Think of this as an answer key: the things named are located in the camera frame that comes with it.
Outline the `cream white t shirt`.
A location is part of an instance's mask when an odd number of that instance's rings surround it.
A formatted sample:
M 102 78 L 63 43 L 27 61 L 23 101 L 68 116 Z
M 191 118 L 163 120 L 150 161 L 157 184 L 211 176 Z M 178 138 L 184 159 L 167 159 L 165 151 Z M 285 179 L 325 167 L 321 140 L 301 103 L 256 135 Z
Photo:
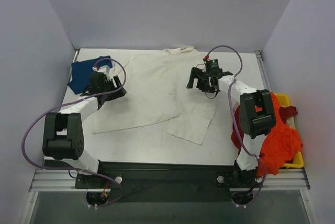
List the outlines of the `cream white t shirt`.
M 168 122 L 166 132 L 201 145 L 216 102 L 187 89 L 191 69 L 203 58 L 192 47 L 122 57 L 111 75 L 126 74 L 124 97 L 106 102 L 93 114 L 94 134 Z

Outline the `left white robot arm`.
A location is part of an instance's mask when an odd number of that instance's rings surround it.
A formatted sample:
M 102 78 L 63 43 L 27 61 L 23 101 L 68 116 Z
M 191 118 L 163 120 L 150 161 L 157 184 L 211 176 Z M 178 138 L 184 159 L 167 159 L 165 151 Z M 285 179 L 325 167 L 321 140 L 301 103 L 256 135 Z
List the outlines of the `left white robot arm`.
M 106 176 L 98 170 L 99 160 L 84 150 L 82 124 L 91 114 L 101 109 L 105 102 L 121 98 L 126 93 L 118 76 L 110 77 L 106 72 L 90 74 L 89 85 L 77 103 L 45 116 L 43 154 L 64 161 L 80 172 L 90 171 L 87 182 L 93 188 L 102 187 Z

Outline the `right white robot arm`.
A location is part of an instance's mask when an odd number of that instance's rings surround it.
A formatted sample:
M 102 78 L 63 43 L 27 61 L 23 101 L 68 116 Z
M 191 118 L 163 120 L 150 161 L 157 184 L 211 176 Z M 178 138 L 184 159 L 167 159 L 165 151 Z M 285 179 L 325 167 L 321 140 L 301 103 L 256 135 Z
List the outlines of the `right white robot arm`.
M 232 100 L 239 104 L 239 117 L 233 117 L 233 126 L 243 132 L 238 137 L 241 151 L 236 158 L 238 170 L 233 171 L 232 181 L 237 186 L 244 186 L 251 179 L 250 170 L 258 167 L 261 146 L 272 128 L 276 125 L 276 115 L 271 92 L 267 89 L 256 89 L 238 81 L 229 71 L 219 67 L 217 59 L 204 60 L 204 68 L 193 67 L 186 86 L 194 87 L 203 93 L 217 95 L 219 92 L 228 94 L 230 112 L 234 113 Z

